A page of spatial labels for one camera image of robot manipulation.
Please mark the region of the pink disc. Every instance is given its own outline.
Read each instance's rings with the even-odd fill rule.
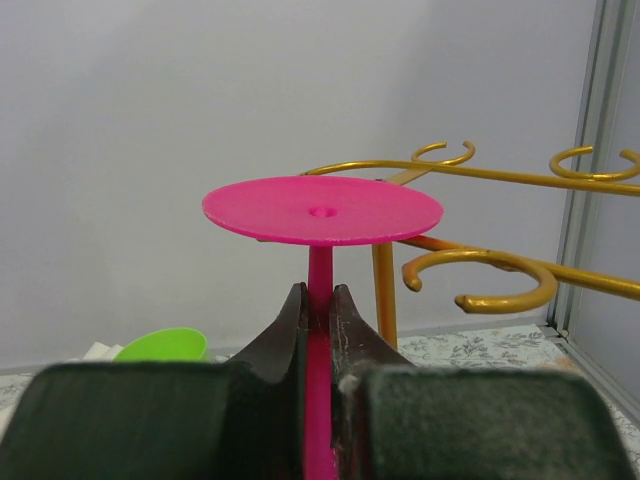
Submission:
[[[213,223],[247,237],[310,246],[369,245],[433,228],[444,210],[433,198],[391,183],[296,176],[219,188],[202,201]]]

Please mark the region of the gray wall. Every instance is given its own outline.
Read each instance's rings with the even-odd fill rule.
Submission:
[[[0,366],[173,325],[214,347],[258,333],[305,279],[306,252],[209,224],[200,201],[221,185],[442,140],[458,155],[466,139],[476,166],[546,172],[573,143],[594,7],[0,2]],[[414,187],[446,208],[435,235],[555,259],[564,192],[435,174]],[[398,266],[416,254],[396,251]],[[336,281],[375,321],[370,249],[336,256]],[[484,321],[453,297],[531,286],[437,268],[420,295],[399,292],[399,326]]]
[[[640,151],[640,12],[636,12],[607,170],[624,170],[624,148]],[[604,195],[593,238],[592,270],[640,281],[640,200]],[[574,340],[640,402],[640,304],[585,291],[575,315]]]

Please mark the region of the pink plastic stand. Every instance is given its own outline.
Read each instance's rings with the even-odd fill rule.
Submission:
[[[307,480],[337,478],[331,450],[333,250],[413,237],[442,218],[433,198],[390,183],[347,177],[276,177],[222,187],[202,202],[209,220],[259,240],[309,249],[309,339],[305,392]]]

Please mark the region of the patterned floor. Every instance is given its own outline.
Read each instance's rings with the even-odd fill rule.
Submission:
[[[93,359],[113,358],[113,349],[96,344]],[[406,337],[399,351],[416,365],[453,368],[553,368],[581,374],[580,369],[534,325],[493,330]],[[216,357],[224,361],[226,357]],[[12,408],[31,375],[0,376],[0,436]],[[640,472],[640,431],[606,398],[629,457]]]

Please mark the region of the green cup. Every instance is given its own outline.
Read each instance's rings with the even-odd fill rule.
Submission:
[[[114,362],[206,362],[207,338],[193,328],[167,328],[134,340]]]

